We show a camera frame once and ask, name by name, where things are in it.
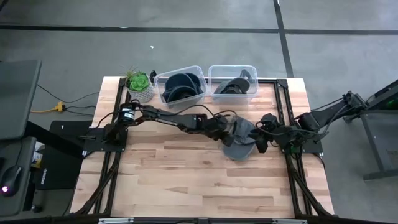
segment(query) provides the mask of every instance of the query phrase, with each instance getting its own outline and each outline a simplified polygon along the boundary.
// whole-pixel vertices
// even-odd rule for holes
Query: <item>butcher block tabletop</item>
[[[120,77],[104,77],[93,126],[113,111]],[[288,78],[294,116],[310,111],[304,80]],[[255,123],[264,114],[277,115],[274,87],[260,84],[259,94],[249,105],[204,105],[213,113],[235,110]],[[282,104],[285,109],[283,92]],[[121,102],[124,102],[126,90]],[[168,110],[158,95],[145,103]],[[186,113],[206,113],[194,107]],[[111,122],[105,119],[101,126]],[[145,122],[129,128],[122,153],[111,215],[114,217],[294,217],[286,163],[279,148],[269,145],[265,154],[255,148],[246,161],[232,161],[222,153],[222,144],[200,134],[186,134],[178,128]],[[81,166],[71,212],[89,199],[100,180],[104,153],[95,152]],[[309,189],[333,213],[325,171],[319,158],[303,155]],[[102,209],[108,191],[104,192]],[[298,190],[304,211],[302,193]]]

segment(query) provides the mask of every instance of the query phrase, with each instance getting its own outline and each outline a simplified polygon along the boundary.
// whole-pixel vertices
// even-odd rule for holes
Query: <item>succulent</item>
[[[129,70],[126,72],[126,75],[130,82],[130,90],[141,92],[150,85],[148,77],[144,72],[138,71],[133,73],[131,70]]]

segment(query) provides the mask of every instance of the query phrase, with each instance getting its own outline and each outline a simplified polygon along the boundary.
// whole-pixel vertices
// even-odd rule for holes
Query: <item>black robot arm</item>
[[[265,153],[268,142],[272,141],[281,149],[289,151],[290,148],[302,147],[306,142],[318,142],[328,134],[332,122],[343,116],[358,114],[368,104],[358,94],[349,91],[341,99],[322,108],[328,105],[331,106],[301,114],[294,119],[294,125],[291,126],[281,125],[274,115],[266,114],[256,123],[256,129],[249,136],[256,140],[260,153]]]
[[[119,133],[128,127],[138,126],[145,121],[155,121],[175,126],[188,134],[203,134],[215,141],[220,139],[226,146],[233,143],[233,135],[227,130],[228,121],[220,114],[210,119],[206,114],[179,115],[136,102],[122,104],[120,109],[116,122],[104,127],[104,140],[107,142],[117,141]],[[135,118],[136,111],[140,111],[142,116]]]

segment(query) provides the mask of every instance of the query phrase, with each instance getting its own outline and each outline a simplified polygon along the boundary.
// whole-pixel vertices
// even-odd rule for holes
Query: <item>white pot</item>
[[[152,86],[152,83],[150,82],[149,78],[148,78],[148,82],[149,82],[149,86],[144,91],[130,90],[129,87],[126,85],[127,91],[131,95],[131,100],[137,99],[140,101],[140,103],[150,102],[150,100],[155,95],[155,91],[154,91],[154,87]]]

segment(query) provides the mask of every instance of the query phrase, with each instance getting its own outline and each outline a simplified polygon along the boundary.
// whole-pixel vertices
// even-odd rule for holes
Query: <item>concrete floor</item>
[[[395,0],[280,0],[287,29],[398,29]],[[272,0],[13,0],[1,23],[121,27],[277,28]],[[312,108],[348,90],[363,98],[398,75],[398,38],[386,35],[288,35],[295,77],[305,79]],[[99,91],[102,77],[131,65],[158,73],[190,65],[250,64],[260,77],[286,77],[278,34],[44,32],[0,30],[0,60],[40,59],[39,83],[64,100]],[[76,106],[95,105],[96,97]],[[33,109],[57,100],[38,89]],[[72,114],[32,114],[49,128]],[[398,222],[398,178],[364,183],[377,171],[360,121],[337,121],[322,141],[335,213],[341,217]],[[51,206],[59,215],[65,203]]]

